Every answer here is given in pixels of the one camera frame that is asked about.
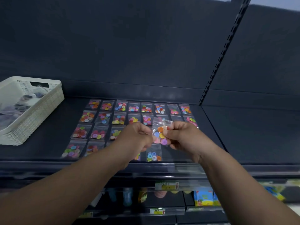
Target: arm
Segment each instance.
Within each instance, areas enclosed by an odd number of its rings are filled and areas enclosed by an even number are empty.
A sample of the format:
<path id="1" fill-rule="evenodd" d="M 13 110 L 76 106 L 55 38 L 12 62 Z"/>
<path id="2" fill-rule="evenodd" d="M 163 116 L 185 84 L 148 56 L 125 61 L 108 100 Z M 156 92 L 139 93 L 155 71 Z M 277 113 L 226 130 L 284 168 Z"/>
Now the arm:
<path id="1" fill-rule="evenodd" d="M 152 143 L 141 123 L 127 126 L 109 147 L 0 200 L 0 224 L 72 224 L 107 181 Z"/>
<path id="2" fill-rule="evenodd" d="M 174 122 L 163 132 L 173 149 L 191 154 L 200 163 L 232 224 L 300 224 L 300 217 L 269 194 L 226 151 L 203 132 L 185 122 Z"/>

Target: hand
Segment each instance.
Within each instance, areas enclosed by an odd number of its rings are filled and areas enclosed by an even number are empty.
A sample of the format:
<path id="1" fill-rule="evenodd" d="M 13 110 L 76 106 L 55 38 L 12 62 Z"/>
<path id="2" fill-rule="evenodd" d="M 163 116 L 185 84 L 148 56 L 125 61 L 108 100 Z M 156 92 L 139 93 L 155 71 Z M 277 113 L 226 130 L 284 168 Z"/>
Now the hand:
<path id="1" fill-rule="evenodd" d="M 201 163 L 203 154 L 216 146 L 196 126 L 183 121 L 173 122 L 170 130 L 164 130 L 163 135 L 172 149 L 186 151 L 196 163 Z"/>
<path id="2" fill-rule="evenodd" d="M 152 131 L 140 122 L 127 125 L 118 138 L 110 145 L 115 153 L 124 160 L 124 168 L 141 151 L 146 151 L 153 143 Z"/>

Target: forearm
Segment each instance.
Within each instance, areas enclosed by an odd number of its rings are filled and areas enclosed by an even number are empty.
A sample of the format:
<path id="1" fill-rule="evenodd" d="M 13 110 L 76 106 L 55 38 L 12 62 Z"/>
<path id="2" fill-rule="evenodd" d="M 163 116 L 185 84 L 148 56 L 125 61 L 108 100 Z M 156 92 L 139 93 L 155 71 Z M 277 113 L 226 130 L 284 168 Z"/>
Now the forearm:
<path id="1" fill-rule="evenodd" d="M 110 147 L 82 158 L 3 198 L 0 224 L 71 224 L 122 166 Z"/>
<path id="2" fill-rule="evenodd" d="M 227 152 L 215 144 L 202 162 L 232 224 L 299 224 L 300 217 L 269 194 Z"/>

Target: right hand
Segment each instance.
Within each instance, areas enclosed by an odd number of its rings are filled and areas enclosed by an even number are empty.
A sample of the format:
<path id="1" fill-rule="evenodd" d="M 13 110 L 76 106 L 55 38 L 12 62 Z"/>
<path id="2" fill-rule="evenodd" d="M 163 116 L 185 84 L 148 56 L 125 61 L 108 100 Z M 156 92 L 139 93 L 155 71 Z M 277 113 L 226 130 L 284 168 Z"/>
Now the right hand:
<path id="1" fill-rule="evenodd" d="M 190 154 L 193 162 L 201 163 L 203 155 L 216 144 L 193 124 L 175 121 L 170 130 L 164 130 L 172 149 L 180 149 Z"/>

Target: white plastic basket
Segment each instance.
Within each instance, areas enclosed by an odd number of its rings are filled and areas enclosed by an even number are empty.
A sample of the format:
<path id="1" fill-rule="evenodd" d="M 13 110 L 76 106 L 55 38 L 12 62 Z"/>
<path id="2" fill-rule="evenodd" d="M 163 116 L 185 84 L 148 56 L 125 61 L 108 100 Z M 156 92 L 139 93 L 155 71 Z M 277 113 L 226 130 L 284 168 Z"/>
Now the white plastic basket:
<path id="1" fill-rule="evenodd" d="M 48 93 L 26 110 L 12 124 L 0 131 L 0 144 L 21 145 L 39 127 L 39 125 L 64 100 L 62 83 L 31 77 L 13 76 L 0 82 L 0 103 L 2 107 L 12 105 L 25 94 L 32 94 L 41 87 L 32 86 L 30 82 L 48 83 L 42 88 Z"/>

